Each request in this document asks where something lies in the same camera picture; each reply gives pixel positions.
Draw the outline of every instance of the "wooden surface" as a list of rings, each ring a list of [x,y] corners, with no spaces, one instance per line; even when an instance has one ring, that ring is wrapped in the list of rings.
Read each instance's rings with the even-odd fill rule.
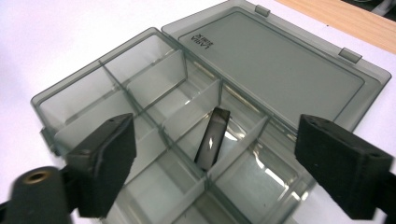
[[[396,53],[396,22],[341,0],[276,0],[381,49]]]

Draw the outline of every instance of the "tackle box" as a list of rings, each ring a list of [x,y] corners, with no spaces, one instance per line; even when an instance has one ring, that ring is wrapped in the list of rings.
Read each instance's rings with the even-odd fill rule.
[[[300,115],[352,131],[389,79],[358,53],[231,0],[147,29],[32,104],[60,156],[134,114],[137,157],[103,223],[280,223],[315,185],[293,154]],[[217,106],[231,117],[203,172],[194,157]]]

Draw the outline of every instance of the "hinged lid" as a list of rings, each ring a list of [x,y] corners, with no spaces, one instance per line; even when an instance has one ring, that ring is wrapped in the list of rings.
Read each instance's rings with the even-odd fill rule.
[[[301,114],[352,130],[390,74],[270,10],[229,1],[163,27],[224,78],[297,128]]]

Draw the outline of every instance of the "dark plastic piece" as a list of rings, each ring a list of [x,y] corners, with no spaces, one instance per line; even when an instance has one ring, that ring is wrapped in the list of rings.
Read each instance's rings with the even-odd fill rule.
[[[393,158],[326,119],[301,115],[297,160],[353,219],[372,219]]]
[[[396,175],[389,173],[385,181],[379,184],[378,191],[375,203],[388,215],[385,223],[396,224]]]
[[[224,134],[227,131],[230,111],[216,107],[195,156],[195,163],[204,171],[208,171],[218,160]]]
[[[21,175],[14,183],[4,223],[71,223],[61,173],[41,167]]]
[[[106,217],[136,157],[133,115],[109,119],[67,154],[82,217]]]

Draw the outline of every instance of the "white surface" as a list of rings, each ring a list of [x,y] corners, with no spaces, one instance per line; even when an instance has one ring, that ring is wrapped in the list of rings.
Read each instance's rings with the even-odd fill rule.
[[[0,203],[13,180],[45,165],[60,165],[47,150],[30,99],[151,26],[161,28],[214,6],[209,1],[0,1]],[[339,32],[273,0],[254,0],[272,13],[338,47],[347,47],[396,75],[396,55]],[[355,133],[396,156],[396,79],[378,96]],[[352,221],[321,187],[294,214],[299,223]],[[75,223],[90,223],[75,219]]]

